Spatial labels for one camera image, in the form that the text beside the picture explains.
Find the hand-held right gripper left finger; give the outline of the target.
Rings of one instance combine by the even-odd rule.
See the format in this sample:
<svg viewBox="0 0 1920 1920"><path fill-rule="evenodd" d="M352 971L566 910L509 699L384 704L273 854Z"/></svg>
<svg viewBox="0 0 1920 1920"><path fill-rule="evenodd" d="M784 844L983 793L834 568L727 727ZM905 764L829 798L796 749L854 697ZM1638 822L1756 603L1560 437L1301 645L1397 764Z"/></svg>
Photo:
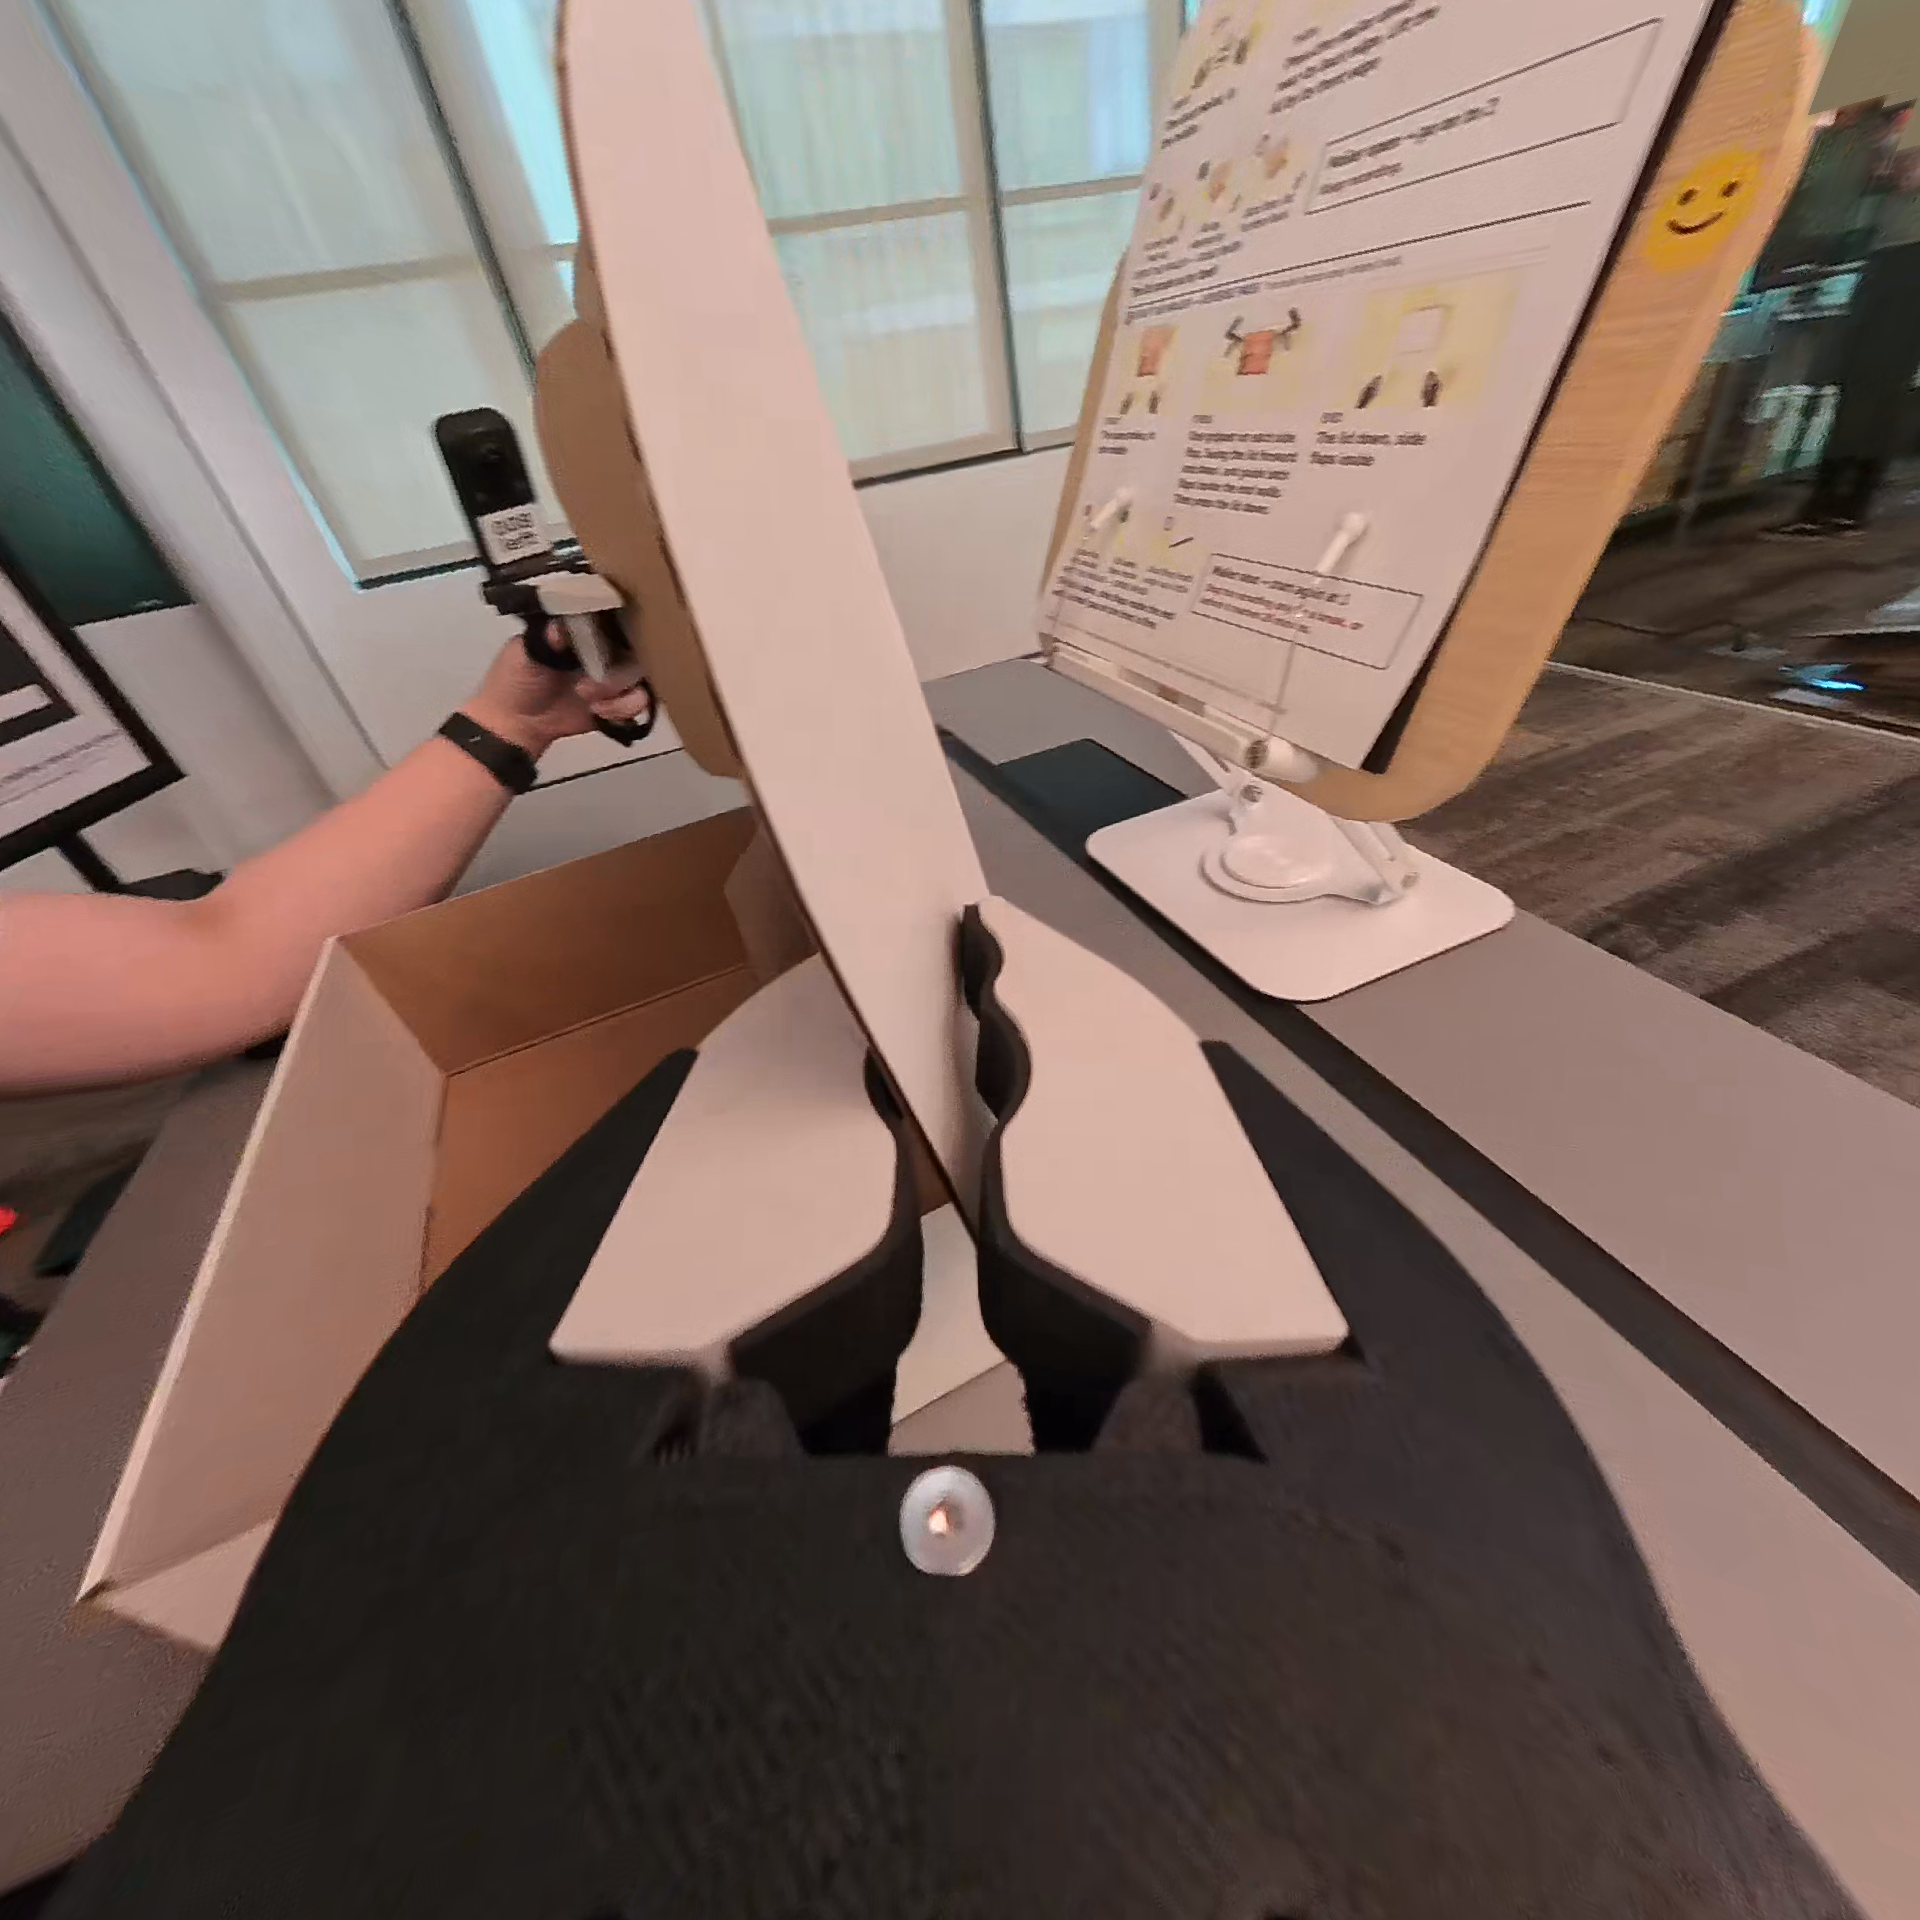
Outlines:
<svg viewBox="0 0 1920 1920"><path fill-rule="evenodd" d="M920 1318L910 1127L841 991L756 991L709 1040L548 1349L709 1377L882 1377Z"/></svg>

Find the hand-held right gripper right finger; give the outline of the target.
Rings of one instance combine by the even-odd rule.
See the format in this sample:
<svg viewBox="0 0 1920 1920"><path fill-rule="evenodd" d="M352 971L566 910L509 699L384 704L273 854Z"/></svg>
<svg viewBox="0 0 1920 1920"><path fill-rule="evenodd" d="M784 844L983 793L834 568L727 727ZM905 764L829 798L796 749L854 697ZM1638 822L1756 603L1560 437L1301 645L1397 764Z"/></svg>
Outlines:
<svg viewBox="0 0 1920 1920"><path fill-rule="evenodd" d="M1349 1339L1200 1038L1116 963L1007 901L964 918L981 1289L1036 1278L1127 1358L1319 1358Z"/></svg>

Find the white cardboard box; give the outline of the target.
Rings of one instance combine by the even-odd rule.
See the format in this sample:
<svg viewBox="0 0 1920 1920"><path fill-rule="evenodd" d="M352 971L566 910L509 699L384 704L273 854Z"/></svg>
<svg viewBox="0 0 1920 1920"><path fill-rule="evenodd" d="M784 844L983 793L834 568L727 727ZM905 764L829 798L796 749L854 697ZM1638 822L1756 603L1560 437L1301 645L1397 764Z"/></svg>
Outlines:
<svg viewBox="0 0 1920 1920"><path fill-rule="evenodd" d="M217 1647L296 1478L492 1199L446 1096L559 1141L589 1040L650 1075L756 991L841 991L948 1195L976 1166L952 935L989 887L695 5L562 5L581 317L543 462L639 613L681 745L751 812L325 949L224 1199L78 1614Z"/></svg>

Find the person's left forearm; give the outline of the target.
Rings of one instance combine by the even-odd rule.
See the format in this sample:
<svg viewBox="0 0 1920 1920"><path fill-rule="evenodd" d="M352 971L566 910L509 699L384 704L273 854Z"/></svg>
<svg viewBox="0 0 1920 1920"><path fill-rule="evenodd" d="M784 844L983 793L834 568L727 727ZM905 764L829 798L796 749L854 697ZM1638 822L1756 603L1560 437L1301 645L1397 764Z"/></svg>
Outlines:
<svg viewBox="0 0 1920 1920"><path fill-rule="evenodd" d="M441 901L509 798L434 736L202 897L5 896L5 1094L120 1087L270 1040L328 941Z"/></svg>

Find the person's left hand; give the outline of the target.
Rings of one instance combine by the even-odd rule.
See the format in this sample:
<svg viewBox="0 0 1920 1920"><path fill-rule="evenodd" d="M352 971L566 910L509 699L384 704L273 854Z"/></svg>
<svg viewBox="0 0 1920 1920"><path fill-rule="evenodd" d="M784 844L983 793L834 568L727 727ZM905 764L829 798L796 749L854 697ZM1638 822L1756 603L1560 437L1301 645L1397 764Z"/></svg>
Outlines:
<svg viewBox="0 0 1920 1920"><path fill-rule="evenodd" d="M461 712L479 728L538 760L554 745L613 728L649 728L655 699L642 683L615 685L574 668L534 660L522 640L512 640L488 664Z"/></svg>

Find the black wristband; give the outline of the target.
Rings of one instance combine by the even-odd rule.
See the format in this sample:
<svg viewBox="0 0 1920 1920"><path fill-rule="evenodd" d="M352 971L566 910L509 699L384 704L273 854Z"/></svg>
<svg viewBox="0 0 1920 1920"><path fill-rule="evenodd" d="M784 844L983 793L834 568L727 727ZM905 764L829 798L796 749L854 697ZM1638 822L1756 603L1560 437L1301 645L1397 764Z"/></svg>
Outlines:
<svg viewBox="0 0 1920 1920"><path fill-rule="evenodd" d="M537 757L464 710L450 712L438 724L438 737L479 766L512 798L526 796L537 787Z"/></svg>

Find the glass window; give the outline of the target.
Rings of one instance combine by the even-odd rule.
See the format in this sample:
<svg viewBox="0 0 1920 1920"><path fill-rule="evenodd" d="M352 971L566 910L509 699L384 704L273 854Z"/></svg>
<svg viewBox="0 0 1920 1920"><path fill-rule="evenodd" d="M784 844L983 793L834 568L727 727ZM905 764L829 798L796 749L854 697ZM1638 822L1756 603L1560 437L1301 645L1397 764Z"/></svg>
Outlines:
<svg viewBox="0 0 1920 1920"><path fill-rule="evenodd" d="M856 481L1057 441L1172 1L704 1ZM434 416L532 423L572 313L551 1L38 5L361 585L472 549Z"/></svg>

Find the black framed sign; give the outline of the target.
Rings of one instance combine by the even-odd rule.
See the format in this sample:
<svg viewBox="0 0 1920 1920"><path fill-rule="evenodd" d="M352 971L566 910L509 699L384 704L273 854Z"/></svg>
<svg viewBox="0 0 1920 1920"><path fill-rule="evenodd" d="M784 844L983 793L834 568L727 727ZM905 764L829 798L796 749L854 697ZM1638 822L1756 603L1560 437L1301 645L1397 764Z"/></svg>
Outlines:
<svg viewBox="0 0 1920 1920"><path fill-rule="evenodd" d="M81 627L184 605L38 360L1 319L1 867L54 854L94 894L190 897L193 871L133 879L88 832L183 780Z"/></svg>

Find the instruction sheet on stand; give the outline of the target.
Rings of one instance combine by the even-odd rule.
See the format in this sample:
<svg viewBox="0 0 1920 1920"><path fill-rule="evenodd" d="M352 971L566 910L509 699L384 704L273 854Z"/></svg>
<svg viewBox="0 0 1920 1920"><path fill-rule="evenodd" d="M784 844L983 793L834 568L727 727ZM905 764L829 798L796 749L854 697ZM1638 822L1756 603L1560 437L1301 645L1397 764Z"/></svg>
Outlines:
<svg viewBox="0 0 1920 1920"><path fill-rule="evenodd" d="M1439 641L1366 760L1353 771L1317 758L1321 772L1298 789L1325 812L1402 828L1462 796L1486 771L1609 543L1638 504L1737 284L1782 206L1808 134L1817 36L1798 5L1709 7L1708 29L1630 198L1616 248ZM1740 225L1689 271L1650 267L1641 248L1661 191L1695 160L1726 148L1759 155L1756 197ZM1046 576L1086 465L1118 296L1116 280ZM1247 734L1176 704L1164 687L1089 678L1077 669L1063 675L1042 648L1040 657L1054 675L1175 736L1206 719Z"/></svg>

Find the yellow smiley sticker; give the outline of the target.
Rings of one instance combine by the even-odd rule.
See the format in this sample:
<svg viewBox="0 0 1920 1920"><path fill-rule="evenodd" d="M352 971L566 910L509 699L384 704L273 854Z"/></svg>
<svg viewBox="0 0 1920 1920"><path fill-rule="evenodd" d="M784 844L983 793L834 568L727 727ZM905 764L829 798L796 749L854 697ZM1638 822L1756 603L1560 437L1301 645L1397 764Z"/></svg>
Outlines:
<svg viewBox="0 0 1920 1920"><path fill-rule="evenodd" d="M1759 155L1726 148L1695 160L1647 215L1642 260L1661 271L1689 271L1740 225L1759 180Z"/></svg>

